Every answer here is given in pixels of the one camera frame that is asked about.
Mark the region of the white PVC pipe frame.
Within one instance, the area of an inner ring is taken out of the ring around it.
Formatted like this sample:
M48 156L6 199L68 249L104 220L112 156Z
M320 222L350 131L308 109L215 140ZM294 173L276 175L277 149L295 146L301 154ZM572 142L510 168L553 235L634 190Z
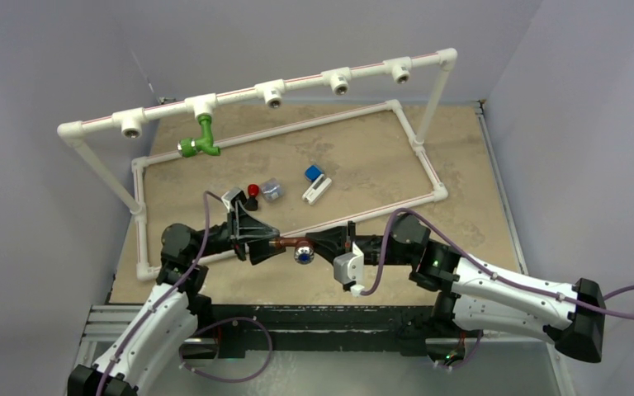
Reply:
M236 138L215 141L216 146L224 149L382 111L392 112L400 122L414 156L419 160L427 178L430 180L432 190L426 195L377 207L374 210L349 215L348 218L350 220L360 222L384 215L388 210L396 207L404 206L412 208L422 204L439 202L448 197L447 188L437 174L423 145L433 122L433 117L438 108L443 90L447 84L448 77L456 65L457 58L457 50L448 48L440 49L431 54L421 54L414 57L399 57L383 60L374 64L334 68L304 77L260 82L253 87L246 87L230 92L209 93L188 97L182 101L173 103L117 111L111 115L94 120L65 122L58 126L57 134L83 159L130 211L135 224L137 237L135 276L138 281L151 281L159 273L159 268L152 266L149 262L147 238L148 215L144 198L144 171L151 165L170 162L182 158L182 156L176 150L174 152L133 159L131 162L133 189L128 191L87 145L85 141L87 136L103 130L116 129L127 139L137 139L140 137L144 125L169 116L189 114L193 116L194 120L203 114L208 114L212 117L214 110L220 106L254 99L264 101L266 106L270 109L277 109L282 105L285 94L291 91L312 87L329 87L334 95L342 96L348 92L349 84L354 79L389 75L393 78L395 83L404 84L410 80L411 72L415 68L426 66L439 67L440 71L433 84L423 119L418 128L412 127L404 113L401 103L392 99L376 103L375 105L359 107L355 110L342 111L311 120L298 121L288 125L240 135Z

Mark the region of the aluminium frame rail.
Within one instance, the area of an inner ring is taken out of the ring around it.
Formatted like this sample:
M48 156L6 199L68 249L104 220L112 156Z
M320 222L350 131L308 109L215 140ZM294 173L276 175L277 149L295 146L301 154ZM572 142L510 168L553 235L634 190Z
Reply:
M89 312L67 395L150 395L163 368L208 314L165 303L142 325L143 305L99 305Z

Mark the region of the red and black faucet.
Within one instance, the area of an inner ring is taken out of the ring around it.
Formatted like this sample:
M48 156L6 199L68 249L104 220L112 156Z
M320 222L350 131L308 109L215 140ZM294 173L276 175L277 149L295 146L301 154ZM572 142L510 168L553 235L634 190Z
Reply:
M244 208L247 211L257 211L258 210L258 195L260 193L259 185L257 184L249 184L247 186L247 199L244 203Z

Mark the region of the blue and white faucet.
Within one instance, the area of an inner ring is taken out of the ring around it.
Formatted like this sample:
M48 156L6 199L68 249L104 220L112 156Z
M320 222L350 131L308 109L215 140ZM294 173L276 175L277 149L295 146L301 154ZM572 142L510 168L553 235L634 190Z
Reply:
M308 167L305 170L305 177L310 182L310 186L303 193L302 200L308 205L314 205L331 187L333 181L317 165Z

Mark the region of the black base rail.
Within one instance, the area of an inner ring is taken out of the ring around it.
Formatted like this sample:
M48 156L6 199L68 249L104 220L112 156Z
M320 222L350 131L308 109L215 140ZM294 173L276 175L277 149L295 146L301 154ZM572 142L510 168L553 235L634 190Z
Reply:
M192 320L182 345L185 356L201 347L221 359L249 351L397 352L436 356L438 343L457 348L478 333L435 318L420 305L248 305L213 304Z

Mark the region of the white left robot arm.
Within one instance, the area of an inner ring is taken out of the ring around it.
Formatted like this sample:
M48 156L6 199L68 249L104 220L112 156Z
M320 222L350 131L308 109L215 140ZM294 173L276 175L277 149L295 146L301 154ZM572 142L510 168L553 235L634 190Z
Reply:
M237 199L228 201L226 209L222 224L208 224L203 230L171 224L163 231L162 267L147 302L92 365L74 368L69 395L143 395L188 338L213 335L215 328L234 322L257 322L241 317L215 320L211 298L200 293L208 272L201 258L232 252L242 261L255 262L280 235Z

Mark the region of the brown copper faucet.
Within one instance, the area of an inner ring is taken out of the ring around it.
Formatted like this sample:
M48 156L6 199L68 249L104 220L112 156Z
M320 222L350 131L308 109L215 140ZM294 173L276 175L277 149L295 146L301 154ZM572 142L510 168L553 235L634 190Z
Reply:
M315 257L314 244L305 237L288 238L278 237L270 242L274 250L278 252L283 249L293 248L293 257L296 263L301 265L310 264Z

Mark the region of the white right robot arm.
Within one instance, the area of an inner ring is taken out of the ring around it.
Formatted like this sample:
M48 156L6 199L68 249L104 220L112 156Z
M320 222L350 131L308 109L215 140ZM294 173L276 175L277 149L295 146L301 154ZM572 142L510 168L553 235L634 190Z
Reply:
M381 235L359 235L350 222L305 238L356 297L376 293L386 266L408 266L410 281L438 295L430 323L440 335L509 332L547 342L577 361L602 360L606 305L592 280L540 280L489 264L405 208L391 214Z

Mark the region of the green faucet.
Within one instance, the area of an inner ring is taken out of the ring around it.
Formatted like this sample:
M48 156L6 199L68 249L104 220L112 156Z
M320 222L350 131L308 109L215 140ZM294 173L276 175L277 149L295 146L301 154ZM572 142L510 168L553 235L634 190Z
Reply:
M184 138L178 141L177 151L183 158L191 158L200 153L210 156L220 156L221 148L215 145L212 132L212 117L208 114L196 118L201 127L200 138Z

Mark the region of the clear grey faucet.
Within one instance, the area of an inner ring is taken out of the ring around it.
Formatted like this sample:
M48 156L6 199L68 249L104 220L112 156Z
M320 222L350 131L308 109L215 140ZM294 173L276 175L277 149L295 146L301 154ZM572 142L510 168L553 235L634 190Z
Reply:
M259 185L259 190L266 202L274 202L285 195L282 184L272 177Z

